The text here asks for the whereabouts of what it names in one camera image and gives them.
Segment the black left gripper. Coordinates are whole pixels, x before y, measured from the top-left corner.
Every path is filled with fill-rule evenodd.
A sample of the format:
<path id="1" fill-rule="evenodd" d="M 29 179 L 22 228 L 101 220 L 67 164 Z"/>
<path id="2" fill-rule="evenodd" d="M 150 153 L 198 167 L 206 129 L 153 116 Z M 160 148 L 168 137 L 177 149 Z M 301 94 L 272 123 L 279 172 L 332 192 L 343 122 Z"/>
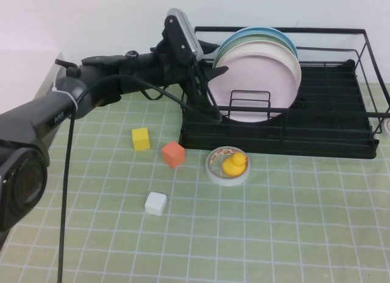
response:
<path id="1" fill-rule="evenodd" d="M 199 41 L 200 56 L 212 54 L 219 49 L 220 45 Z M 175 56 L 170 43 L 162 39 L 155 47 L 151 48 L 158 67 L 158 74 L 154 76 L 151 83 L 157 86 L 169 86 L 185 83 L 189 77 L 189 66 L 181 64 Z M 212 65 L 201 65 L 202 83 L 208 83 L 216 77 L 225 74 L 228 66 L 214 68 Z"/>

